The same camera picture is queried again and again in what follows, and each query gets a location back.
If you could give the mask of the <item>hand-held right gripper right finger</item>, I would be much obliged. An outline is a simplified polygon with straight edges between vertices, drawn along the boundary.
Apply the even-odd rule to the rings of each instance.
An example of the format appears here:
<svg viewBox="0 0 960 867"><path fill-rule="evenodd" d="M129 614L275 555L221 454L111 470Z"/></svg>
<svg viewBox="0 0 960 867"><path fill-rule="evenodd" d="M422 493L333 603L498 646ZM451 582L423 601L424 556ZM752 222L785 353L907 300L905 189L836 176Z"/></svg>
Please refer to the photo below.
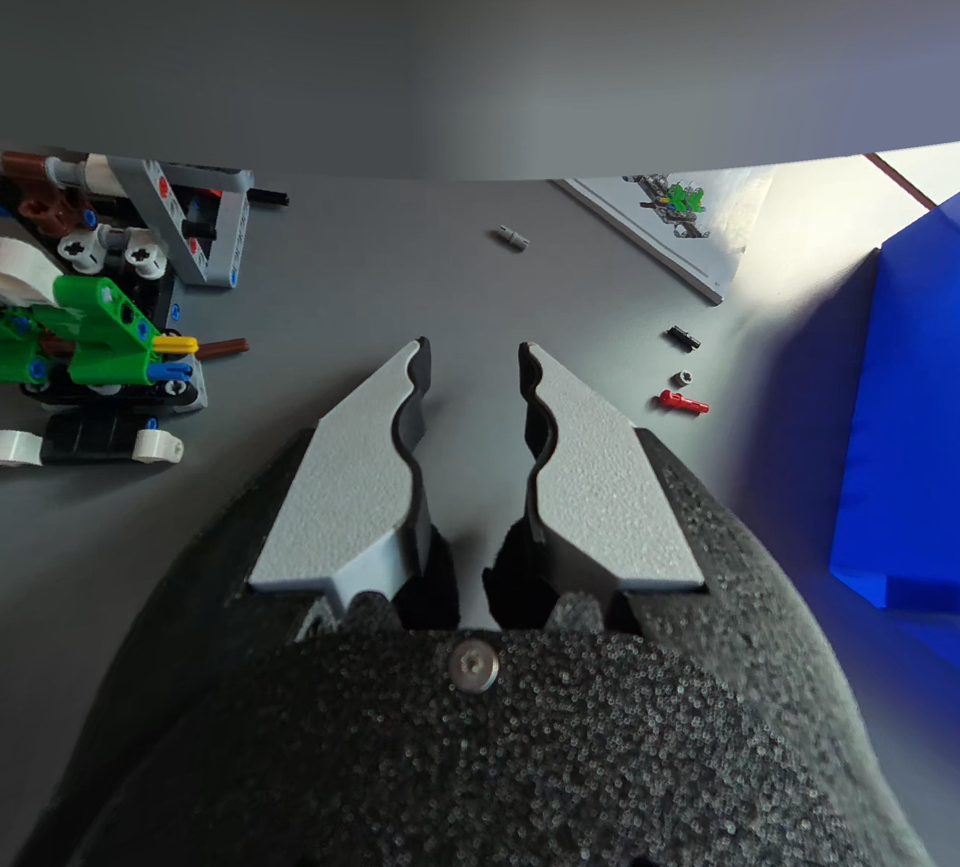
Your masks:
<svg viewBox="0 0 960 867"><path fill-rule="evenodd" d="M524 517L559 595L702 589L705 577L630 419L533 343L518 349L534 456Z"/></svg>

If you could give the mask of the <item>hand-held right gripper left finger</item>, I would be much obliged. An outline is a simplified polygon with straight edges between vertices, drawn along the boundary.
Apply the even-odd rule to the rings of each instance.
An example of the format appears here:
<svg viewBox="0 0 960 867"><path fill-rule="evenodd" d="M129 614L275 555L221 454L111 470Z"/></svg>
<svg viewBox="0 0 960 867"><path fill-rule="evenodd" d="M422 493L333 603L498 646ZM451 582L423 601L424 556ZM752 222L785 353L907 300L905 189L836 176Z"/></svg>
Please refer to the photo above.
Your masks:
<svg viewBox="0 0 960 867"><path fill-rule="evenodd" d="M252 589L316 591L341 617L359 594L393 600L422 574L431 522L415 451L430 376L420 337L318 421L248 576Z"/></svg>

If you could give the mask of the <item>lego instruction booklet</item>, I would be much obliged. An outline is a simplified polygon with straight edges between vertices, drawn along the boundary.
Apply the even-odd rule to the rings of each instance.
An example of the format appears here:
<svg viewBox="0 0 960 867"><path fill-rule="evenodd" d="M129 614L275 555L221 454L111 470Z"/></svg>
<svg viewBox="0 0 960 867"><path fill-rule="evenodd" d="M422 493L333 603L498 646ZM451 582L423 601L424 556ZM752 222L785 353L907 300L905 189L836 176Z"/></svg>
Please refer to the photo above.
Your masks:
<svg viewBox="0 0 960 867"><path fill-rule="evenodd" d="M729 293L775 167L568 177L556 185L714 305Z"/></svg>

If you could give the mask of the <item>multicoloured lego model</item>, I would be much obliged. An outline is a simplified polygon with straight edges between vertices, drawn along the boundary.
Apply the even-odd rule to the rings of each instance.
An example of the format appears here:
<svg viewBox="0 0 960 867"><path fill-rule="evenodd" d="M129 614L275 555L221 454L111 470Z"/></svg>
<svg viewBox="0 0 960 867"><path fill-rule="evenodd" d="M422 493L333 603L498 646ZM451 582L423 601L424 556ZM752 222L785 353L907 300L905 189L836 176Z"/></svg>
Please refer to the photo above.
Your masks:
<svg viewBox="0 0 960 867"><path fill-rule="evenodd" d="M187 287L234 289L252 206L289 205L246 169L103 153L6 151L1 382L49 413L41 434L3 429L6 468L175 465L165 425L204 409L202 361L248 348L177 331Z"/></svg>

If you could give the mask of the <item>blue box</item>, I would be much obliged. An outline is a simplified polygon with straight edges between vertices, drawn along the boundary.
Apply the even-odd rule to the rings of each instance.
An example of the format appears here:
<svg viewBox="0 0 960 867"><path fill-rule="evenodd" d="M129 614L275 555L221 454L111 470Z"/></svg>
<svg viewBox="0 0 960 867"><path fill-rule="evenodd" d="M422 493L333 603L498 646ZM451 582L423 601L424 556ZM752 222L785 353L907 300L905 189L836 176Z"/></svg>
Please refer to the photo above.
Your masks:
<svg viewBox="0 0 960 867"><path fill-rule="evenodd" d="M958 195L880 250L829 566L877 608L958 614Z"/></svg>

